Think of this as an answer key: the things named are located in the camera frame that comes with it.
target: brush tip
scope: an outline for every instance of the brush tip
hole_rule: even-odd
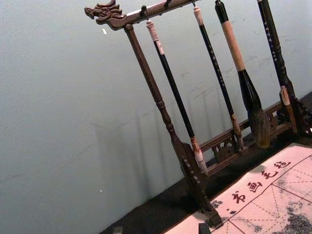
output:
[[[256,144],[267,149],[270,146],[270,123],[267,114],[260,108],[250,111],[248,119]]]

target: calligraphy brush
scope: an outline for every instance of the calligraphy brush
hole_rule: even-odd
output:
[[[297,125],[293,114],[293,108],[290,103],[289,94],[287,86],[291,85],[290,80],[287,77],[285,62],[282,57],[281,46],[279,43],[277,31],[275,28],[274,20],[272,17],[271,9],[268,0],[257,0],[259,5],[259,10],[261,13],[261,18],[263,26],[267,35],[269,47],[271,50],[275,70],[277,73],[277,78],[279,85],[281,87],[281,96],[283,103],[286,107],[286,110],[289,114],[290,121],[292,124],[292,130],[294,133],[297,133]]]
[[[234,114],[233,107],[232,107],[232,104],[231,104],[231,101],[230,101],[230,98],[229,98],[229,94],[228,94],[228,91],[226,90],[225,83],[224,83],[224,80],[223,80],[223,77],[222,77],[222,74],[221,74],[218,62],[216,60],[213,47],[212,47],[212,45],[210,43],[210,40],[209,40],[207,31],[206,31],[206,28],[205,28],[205,25],[204,25],[204,22],[203,22],[203,18],[201,16],[200,8],[196,7],[195,1],[192,1],[192,2],[193,2],[193,5],[194,5],[194,14],[195,14],[196,20],[198,22],[201,34],[202,34],[203,39],[205,41],[205,44],[206,44],[206,47],[207,47],[207,50],[208,50],[211,62],[212,62],[213,67],[214,67],[214,71],[215,71],[216,77],[218,78],[218,81],[219,81],[219,84],[220,84],[220,87],[221,87],[221,91],[222,91],[222,94],[223,94],[226,106],[227,106],[229,114],[230,114],[230,118],[231,118],[234,134],[235,134],[235,136],[237,138],[239,148],[243,151],[244,150],[244,142],[243,142],[243,138],[242,138],[242,133],[241,133],[241,130],[239,128],[239,124],[238,124],[238,121],[236,119],[236,116]]]
[[[231,23],[227,16],[225,6],[220,0],[215,1],[215,10],[219,17],[224,36],[231,51],[239,77],[240,89],[244,105],[248,112],[250,129],[255,138],[256,144],[261,148],[268,148],[270,145],[269,120],[262,109],[261,101],[252,81],[246,71],[243,58],[237,45]]]
[[[208,169],[207,169],[207,166],[206,166],[206,163],[205,163],[205,160],[204,160],[203,153],[202,153],[202,151],[200,149],[200,146],[199,146],[198,141],[197,141],[197,139],[195,137],[193,128],[191,126],[190,120],[189,120],[189,118],[187,116],[187,113],[186,113],[186,110],[184,108],[184,105],[183,105],[180,93],[179,93],[179,91],[177,89],[177,86],[176,86],[175,79],[174,79],[174,77],[172,75],[172,72],[170,70],[169,64],[167,62],[164,50],[163,50],[163,48],[161,46],[161,43],[160,43],[160,40],[158,38],[157,32],[155,30],[154,24],[150,20],[148,20],[146,22],[146,24],[147,24],[146,27],[148,28],[148,30],[149,30],[149,32],[151,34],[152,40],[154,42],[154,45],[155,45],[155,48],[157,50],[157,53],[158,53],[158,56],[160,58],[161,64],[163,66],[163,69],[165,70],[165,73],[166,73],[166,76],[168,78],[169,84],[171,86],[172,92],[173,92],[173,94],[175,96],[175,100],[176,100],[177,105],[179,107],[179,110],[180,110],[180,112],[182,114],[182,118],[183,118],[185,127],[186,127],[187,132],[189,134],[189,137],[191,139],[191,143],[192,143],[192,147],[193,147],[193,151],[194,151],[194,154],[195,154],[196,161],[197,161],[197,163],[198,163],[202,173],[204,173],[206,176],[208,176]]]

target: dragon head carving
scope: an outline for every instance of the dragon head carving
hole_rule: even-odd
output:
[[[84,12],[87,16],[94,20],[94,16],[97,24],[109,23],[110,19],[121,20],[125,17],[122,15],[122,10],[119,9],[119,5],[116,5],[116,0],[111,0],[108,4],[98,3],[95,8],[86,7]]]

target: gray wall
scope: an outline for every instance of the gray wall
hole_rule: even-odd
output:
[[[155,2],[118,1],[124,13]],[[96,3],[0,2],[1,234],[97,234],[182,178],[125,33],[84,14]],[[279,86],[256,0],[225,4],[266,108],[278,101]],[[198,6],[243,121],[238,77],[214,1]],[[271,8],[300,98],[311,91],[311,2],[272,0]],[[153,21],[199,141],[228,129],[192,6]],[[189,142],[145,23],[135,30],[177,133]]]

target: metal hook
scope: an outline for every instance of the metal hook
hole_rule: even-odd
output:
[[[171,1],[172,1],[172,0],[167,0],[167,1],[166,1],[166,3],[165,3],[165,7],[166,7],[166,8],[168,8],[169,3],[170,3]]]
[[[141,15],[142,17],[145,17],[145,18],[148,20],[148,16],[147,16],[147,7],[146,7],[146,5],[143,5],[143,6],[141,7],[140,15]]]

